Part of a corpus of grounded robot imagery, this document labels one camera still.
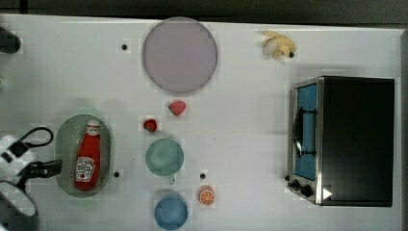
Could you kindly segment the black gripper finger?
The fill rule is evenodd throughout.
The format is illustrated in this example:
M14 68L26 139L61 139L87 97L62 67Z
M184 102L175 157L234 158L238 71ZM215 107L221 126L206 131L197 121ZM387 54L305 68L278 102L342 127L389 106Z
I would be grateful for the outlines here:
M62 172L63 161L35 162L32 165L32 173L35 177L50 178Z

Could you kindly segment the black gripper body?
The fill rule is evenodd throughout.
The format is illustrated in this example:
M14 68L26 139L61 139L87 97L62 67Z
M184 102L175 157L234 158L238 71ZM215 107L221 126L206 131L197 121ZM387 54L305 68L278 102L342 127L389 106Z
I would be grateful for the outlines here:
M25 185L29 179L37 178L39 175L39 162L32 162L23 168L18 174L18 185Z

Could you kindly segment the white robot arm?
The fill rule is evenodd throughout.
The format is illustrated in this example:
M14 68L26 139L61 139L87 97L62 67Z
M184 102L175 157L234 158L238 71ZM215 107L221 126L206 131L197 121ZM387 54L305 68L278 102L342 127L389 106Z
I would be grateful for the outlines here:
M50 178L62 173L61 160L41 162L32 147L15 136L8 135L0 142L0 177L17 183L33 178Z

